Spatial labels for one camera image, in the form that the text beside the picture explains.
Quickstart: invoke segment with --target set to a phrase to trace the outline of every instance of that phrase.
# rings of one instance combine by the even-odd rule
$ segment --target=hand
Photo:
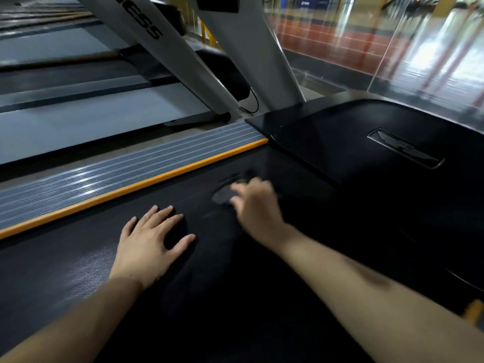
[[[163,244],[166,234],[181,219],[182,214],[166,217],[172,212],[169,206],[158,211],[153,206],[138,222],[133,217],[121,231],[118,252],[111,269],[110,279],[129,278],[142,284],[146,289],[159,279],[170,265],[196,238],[189,234],[167,250]]]
[[[230,203],[242,228],[257,242],[276,252],[291,226],[282,219],[271,183],[256,177],[249,184],[232,183],[230,188],[238,194]]]

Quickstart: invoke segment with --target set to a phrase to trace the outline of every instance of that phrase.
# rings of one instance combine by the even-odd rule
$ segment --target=left hand
[[[172,211],[172,206],[160,211],[153,206],[138,222],[133,217],[124,226],[110,279],[128,278],[141,283],[146,289],[166,273],[196,238],[194,234],[189,234],[171,250],[165,248],[163,241],[166,234],[183,219],[182,214],[166,219]]]

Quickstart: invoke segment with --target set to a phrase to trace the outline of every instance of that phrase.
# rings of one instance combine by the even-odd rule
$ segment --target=forearm
[[[91,362],[142,292],[129,279],[112,279],[64,317],[0,358],[10,362]]]
[[[377,362],[484,361],[484,334],[403,285],[289,228],[275,252]]]

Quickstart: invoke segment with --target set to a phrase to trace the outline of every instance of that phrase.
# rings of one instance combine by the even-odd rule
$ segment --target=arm
[[[166,273],[195,239],[190,234],[171,250],[165,249],[166,234],[183,218],[175,215],[166,219],[172,210],[158,211],[154,206],[138,222],[132,218],[121,233],[108,281],[64,317],[1,357],[0,363],[93,361],[137,297]]]
[[[244,229],[300,275],[377,363],[484,361],[478,329],[285,224],[269,182],[232,189]]]

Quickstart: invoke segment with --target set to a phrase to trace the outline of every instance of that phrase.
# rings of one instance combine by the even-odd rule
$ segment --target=black cable
[[[242,109],[244,112],[247,112],[247,113],[250,113],[250,114],[253,114],[253,113],[256,113],[258,110],[259,110],[259,99],[257,99],[257,95],[254,93],[254,91],[252,90],[252,88],[250,89],[250,91],[252,92],[252,94],[254,95],[254,98],[256,98],[256,102],[257,102],[257,109],[255,111],[249,111],[248,109],[245,109],[244,107],[240,107],[240,109]]]

